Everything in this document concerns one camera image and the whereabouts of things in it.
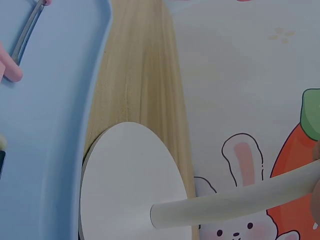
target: small flower print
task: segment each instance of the small flower print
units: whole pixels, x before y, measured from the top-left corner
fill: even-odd
[[[268,39],[270,40],[281,39],[281,42],[283,44],[287,44],[289,42],[288,37],[291,37],[296,34],[296,31],[285,31],[281,27],[277,27],[274,30],[276,34],[269,36]]]

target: printed illustration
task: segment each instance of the printed illustration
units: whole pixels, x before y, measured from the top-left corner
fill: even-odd
[[[271,177],[312,162],[312,149],[320,139],[320,89],[307,89],[302,95],[300,123],[285,141],[271,172]],[[268,210],[279,233],[295,229],[302,240],[320,239],[320,227],[310,212],[311,195]]]
[[[285,31],[281,27],[277,27],[275,30],[275,35],[271,35],[268,37],[269,40],[281,39],[281,43],[287,44],[289,42],[288,37],[291,37],[296,34],[295,31]]]
[[[245,187],[263,180],[263,154],[257,141],[247,133],[238,133],[228,138],[221,150],[227,161],[234,187]],[[196,185],[203,193],[216,193],[216,189],[204,177],[195,176]],[[299,240],[297,231],[280,234],[277,225],[261,211],[231,220],[204,224],[200,228],[202,240]]]

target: white circular base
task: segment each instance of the white circular base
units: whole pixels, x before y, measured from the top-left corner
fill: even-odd
[[[156,229],[153,204],[184,200],[177,165],[148,128],[120,123],[92,145],[82,168],[81,240],[191,240],[191,227]]]

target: metal tongs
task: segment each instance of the metal tongs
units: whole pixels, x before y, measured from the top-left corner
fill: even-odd
[[[52,0],[38,0],[28,21],[26,22],[22,33],[15,45],[12,55],[10,56],[0,41],[0,81],[3,76],[6,76],[12,82],[18,82],[23,77],[23,72],[20,69],[20,61],[26,44],[30,38],[33,27],[36,24],[37,17],[43,10],[44,6],[48,6]]]

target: wood grain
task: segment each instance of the wood grain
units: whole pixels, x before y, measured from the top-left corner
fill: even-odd
[[[107,128],[136,122],[173,156],[195,196],[188,123],[172,17],[162,0],[112,0],[113,24],[95,86],[85,153]],[[198,226],[192,229],[198,240]]]

